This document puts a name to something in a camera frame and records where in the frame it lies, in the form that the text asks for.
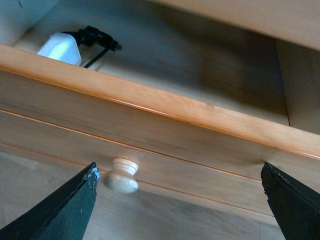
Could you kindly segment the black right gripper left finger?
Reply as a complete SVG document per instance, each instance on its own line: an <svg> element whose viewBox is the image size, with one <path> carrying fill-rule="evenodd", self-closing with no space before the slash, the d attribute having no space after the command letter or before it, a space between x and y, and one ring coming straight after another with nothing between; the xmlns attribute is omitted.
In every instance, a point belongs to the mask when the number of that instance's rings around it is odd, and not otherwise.
<svg viewBox="0 0 320 240"><path fill-rule="evenodd" d="M95 162L0 230L2 240L81 240L91 218L100 173Z"/></svg>

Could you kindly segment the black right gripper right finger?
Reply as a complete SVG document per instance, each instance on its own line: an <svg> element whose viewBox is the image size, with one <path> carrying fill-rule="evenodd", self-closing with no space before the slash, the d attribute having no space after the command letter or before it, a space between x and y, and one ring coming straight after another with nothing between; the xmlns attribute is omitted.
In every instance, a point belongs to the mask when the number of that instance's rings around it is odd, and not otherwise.
<svg viewBox="0 0 320 240"><path fill-rule="evenodd" d="M266 162L261 180L268 205L287 240L320 238L320 194Z"/></svg>

